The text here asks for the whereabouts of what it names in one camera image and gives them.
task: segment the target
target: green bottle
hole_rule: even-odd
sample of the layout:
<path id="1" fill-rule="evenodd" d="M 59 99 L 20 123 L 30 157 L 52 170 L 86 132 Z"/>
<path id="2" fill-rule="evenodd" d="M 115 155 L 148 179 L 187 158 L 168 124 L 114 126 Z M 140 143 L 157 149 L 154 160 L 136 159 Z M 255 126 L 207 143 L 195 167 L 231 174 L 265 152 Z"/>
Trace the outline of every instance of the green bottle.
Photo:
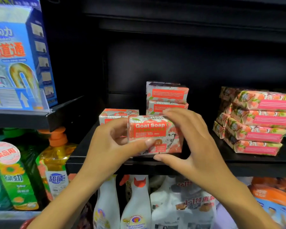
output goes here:
<path id="1" fill-rule="evenodd" d="M 0 141 L 0 178 L 17 210 L 37 210 L 47 198 L 35 160 L 48 146 L 36 131 L 4 128 Z"/>

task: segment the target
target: forearm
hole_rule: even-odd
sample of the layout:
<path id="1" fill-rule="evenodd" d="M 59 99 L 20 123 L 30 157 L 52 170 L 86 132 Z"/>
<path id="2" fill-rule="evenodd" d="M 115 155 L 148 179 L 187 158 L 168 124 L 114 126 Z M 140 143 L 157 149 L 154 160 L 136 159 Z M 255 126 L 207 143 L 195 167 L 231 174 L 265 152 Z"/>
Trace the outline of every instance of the forearm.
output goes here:
<path id="1" fill-rule="evenodd" d="M 217 198 L 239 229 L 280 229 L 240 181 L 234 181 L 229 191 Z"/>
<path id="2" fill-rule="evenodd" d="M 89 177 L 93 180 L 89 182 L 85 178 L 79 172 L 67 188 L 30 223 L 27 229 L 71 228 L 86 202 L 101 184 L 96 176 Z"/>

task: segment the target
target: pink round sticker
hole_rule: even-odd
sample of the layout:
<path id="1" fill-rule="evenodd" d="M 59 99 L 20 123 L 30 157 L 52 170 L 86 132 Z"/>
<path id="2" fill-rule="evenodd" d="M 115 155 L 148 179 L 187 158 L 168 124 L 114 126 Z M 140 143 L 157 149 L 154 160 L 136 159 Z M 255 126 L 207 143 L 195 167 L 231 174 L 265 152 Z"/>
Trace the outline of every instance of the pink round sticker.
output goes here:
<path id="1" fill-rule="evenodd" d="M 20 160 L 20 151 L 16 146 L 0 141 L 0 163 L 5 165 L 15 164 Z"/>

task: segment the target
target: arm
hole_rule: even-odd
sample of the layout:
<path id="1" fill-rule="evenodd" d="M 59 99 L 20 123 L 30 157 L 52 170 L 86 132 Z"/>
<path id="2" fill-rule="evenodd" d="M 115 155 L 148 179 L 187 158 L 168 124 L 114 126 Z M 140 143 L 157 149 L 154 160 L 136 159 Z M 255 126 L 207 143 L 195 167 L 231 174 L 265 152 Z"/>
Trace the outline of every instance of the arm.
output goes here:
<path id="1" fill-rule="evenodd" d="M 201 115 L 181 108 L 163 111 L 180 127 L 191 150 L 188 159 L 157 154 L 162 161 L 217 198 L 239 229 L 279 229 L 242 182 L 231 173 Z"/>
<path id="2" fill-rule="evenodd" d="M 34 219 L 27 229 L 69 229 L 86 202 L 99 186 L 131 156 L 146 150 L 153 139 L 127 143 L 120 138 L 127 129 L 127 118 L 119 118 L 96 128 L 87 157 L 76 177 Z"/>

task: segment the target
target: yellow liquid bottle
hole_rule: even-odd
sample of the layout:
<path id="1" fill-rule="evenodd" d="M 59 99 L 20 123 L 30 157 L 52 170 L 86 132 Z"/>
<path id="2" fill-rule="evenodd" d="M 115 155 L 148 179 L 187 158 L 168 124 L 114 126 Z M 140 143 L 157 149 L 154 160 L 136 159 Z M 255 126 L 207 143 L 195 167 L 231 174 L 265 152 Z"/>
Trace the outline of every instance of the yellow liquid bottle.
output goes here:
<path id="1" fill-rule="evenodd" d="M 40 133 L 50 134 L 50 146 L 36 159 L 42 182 L 50 201 L 69 184 L 65 163 L 75 150 L 76 144 L 68 143 L 65 127 L 59 127 L 53 132 L 39 130 Z"/>

